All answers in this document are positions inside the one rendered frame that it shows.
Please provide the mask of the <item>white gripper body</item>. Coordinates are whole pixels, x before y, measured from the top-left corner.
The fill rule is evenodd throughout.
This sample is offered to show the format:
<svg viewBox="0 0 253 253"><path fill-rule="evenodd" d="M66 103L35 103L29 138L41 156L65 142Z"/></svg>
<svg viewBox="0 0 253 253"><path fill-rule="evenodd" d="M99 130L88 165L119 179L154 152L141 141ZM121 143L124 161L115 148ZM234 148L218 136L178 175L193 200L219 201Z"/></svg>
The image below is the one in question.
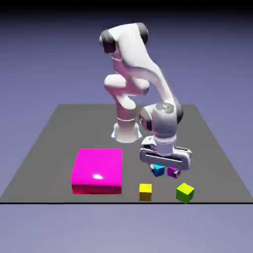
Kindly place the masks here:
<svg viewBox="0 0 253 253"><path fill-rule="evenodd" d="M147 164L173 167L178 170L189 170L191 165L192 152L189 149L181 147L172 147L172 151L161 155L157 150L141 148L139 158Z"/></svg>

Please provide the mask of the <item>small yellow cube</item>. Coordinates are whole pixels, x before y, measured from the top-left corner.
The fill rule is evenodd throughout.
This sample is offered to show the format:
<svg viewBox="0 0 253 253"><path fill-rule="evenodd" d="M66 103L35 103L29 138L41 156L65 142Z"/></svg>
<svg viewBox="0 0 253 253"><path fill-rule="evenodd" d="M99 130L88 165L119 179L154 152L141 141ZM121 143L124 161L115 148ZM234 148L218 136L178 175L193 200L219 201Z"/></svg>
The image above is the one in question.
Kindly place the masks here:
<svg viewBox="0 0 253 253"><path fill-rule="evenodd" d="M152 184L140 183L139 200L148 202L152 201Z"/></svg>

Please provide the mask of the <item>small blue cube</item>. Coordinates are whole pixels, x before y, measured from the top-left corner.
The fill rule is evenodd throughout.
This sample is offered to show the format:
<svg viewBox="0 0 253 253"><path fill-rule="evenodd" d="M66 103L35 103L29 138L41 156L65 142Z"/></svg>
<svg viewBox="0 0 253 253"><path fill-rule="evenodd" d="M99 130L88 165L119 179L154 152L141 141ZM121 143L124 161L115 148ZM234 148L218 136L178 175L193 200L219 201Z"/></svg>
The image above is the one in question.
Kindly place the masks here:
<svg viewBox="0 0 253 253"><path fill-rule="evenodd" d="M165 173L165 167L164 166L154 165L154 167L155 167L155 172L153 173L153 175L155 177L164 175L164 173Z"/></svg>

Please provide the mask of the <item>large magenta box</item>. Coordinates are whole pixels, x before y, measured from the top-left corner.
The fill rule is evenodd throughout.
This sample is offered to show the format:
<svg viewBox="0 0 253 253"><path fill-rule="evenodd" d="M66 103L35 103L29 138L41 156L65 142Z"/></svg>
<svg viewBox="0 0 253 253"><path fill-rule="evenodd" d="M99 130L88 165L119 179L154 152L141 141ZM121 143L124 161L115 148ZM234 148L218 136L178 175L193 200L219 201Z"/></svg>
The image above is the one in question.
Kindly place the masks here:
<svg viewBox="0 0 253 253"><path fill-rule="evenodd" d="M72 192L121 194L122 171L122 149L80 149L71 174Z"/></svg>

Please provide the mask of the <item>small lime green cube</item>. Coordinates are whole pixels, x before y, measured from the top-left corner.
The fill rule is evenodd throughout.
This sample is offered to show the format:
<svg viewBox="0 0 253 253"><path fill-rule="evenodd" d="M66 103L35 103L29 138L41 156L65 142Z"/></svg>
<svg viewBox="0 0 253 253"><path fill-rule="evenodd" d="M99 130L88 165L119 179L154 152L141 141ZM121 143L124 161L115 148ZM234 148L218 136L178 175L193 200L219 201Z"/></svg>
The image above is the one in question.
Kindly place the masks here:
<svg viewBox="0 0 253 253"><path fill-rule="evenodd" d="M194 195L194 190L195 190L194 187L186 183L182 183L176 189L176 199L187 204L192 200L193 195Z"/></svg>

